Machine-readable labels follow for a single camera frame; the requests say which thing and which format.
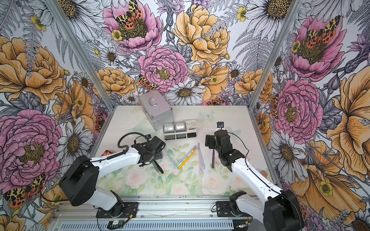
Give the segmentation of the black toothbrush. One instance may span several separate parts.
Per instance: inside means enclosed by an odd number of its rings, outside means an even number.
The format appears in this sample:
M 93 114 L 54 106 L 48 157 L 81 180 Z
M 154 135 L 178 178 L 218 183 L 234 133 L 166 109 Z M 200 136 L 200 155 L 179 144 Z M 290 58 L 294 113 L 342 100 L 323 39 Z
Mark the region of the black toothbrush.
M 157 161 L 156 161 L 156 160 L 153 160 L 153 161 L 152 161 L 152 164 L 153 164 L 153 166 L 154 166 L 155 170 L 156 170 L 158 173 L 161 173 L 161 174 L 163 174 L 163 173 L 164 173 L 163 169 L 160 167 L 160 165 L 157 163 Z

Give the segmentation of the light blue toothbrush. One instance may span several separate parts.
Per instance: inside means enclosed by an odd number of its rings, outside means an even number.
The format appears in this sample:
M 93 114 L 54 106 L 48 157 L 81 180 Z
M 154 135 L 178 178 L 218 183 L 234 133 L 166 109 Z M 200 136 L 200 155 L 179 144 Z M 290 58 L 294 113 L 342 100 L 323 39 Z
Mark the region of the light blue toothbrush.
M 177 166 L 177 164 L 175 163 L 175 161 L 174 161 L 174 159 L 171 157 L 171 155 L 169 154 L 169 152 L 168 152 L 168 150 L 166 150 L 165 149 L 165 152 L 166 152 L 166 154 L 167 154 L 167 157 L 169 158 L 169 160 L 171 161 L 171 163 L 172 163 L 172 165 L 173 165 L 173 167 L 175 168 L 175 169 L 179 169 L 178 168 L 178 166 Z

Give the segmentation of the yellow toothbrush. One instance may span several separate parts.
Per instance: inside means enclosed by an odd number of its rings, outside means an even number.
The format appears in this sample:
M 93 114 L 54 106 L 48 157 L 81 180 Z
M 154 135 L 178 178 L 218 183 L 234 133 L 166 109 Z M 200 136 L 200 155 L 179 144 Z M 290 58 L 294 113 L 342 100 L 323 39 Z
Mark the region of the yellow toothbrush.
M 183 165 L 195 154 L 195 152 L 197 151 L 197 148 L 196 150 L 180 165 L 179 170 L 183 167 Z

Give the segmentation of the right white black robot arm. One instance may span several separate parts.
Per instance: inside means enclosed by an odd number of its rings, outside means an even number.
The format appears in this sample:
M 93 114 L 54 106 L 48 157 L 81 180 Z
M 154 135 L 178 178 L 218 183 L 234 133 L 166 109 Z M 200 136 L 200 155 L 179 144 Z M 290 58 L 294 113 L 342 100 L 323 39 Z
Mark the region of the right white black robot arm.
M 233 148 L 229 135 L 227 130 L 206 135 L 205 145 L 215 149 L 221 164 L 241 178 L 257 196 L 252 199 L 246 192 L 235 193 L 229 198 L 231 211 L 235 215 L 249 214 L 263 223 L 267 231 L 301 231 L 305 222 L 296 195 L 274 185 L 257 171 L 246 155 Z

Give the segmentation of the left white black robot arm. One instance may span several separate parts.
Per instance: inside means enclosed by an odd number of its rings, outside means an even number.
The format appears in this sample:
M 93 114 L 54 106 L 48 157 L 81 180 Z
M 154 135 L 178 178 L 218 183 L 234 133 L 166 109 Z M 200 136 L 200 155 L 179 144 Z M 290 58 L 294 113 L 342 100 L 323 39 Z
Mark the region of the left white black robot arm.
M 125 212 L 124 202 L 116 192 L 98 187 L 97 181 L 127 166 L 153 164 L 159 172 L 163 172 L 157 160 L 163 158 L 165 145 L 164 141 L 155 136 L 131 147 L 125 145 L 121 152 L 104 157 L 77 157 L 68 166 L 59 186 L 72 206 L 91 205 L 110 217 L 120 217 Z

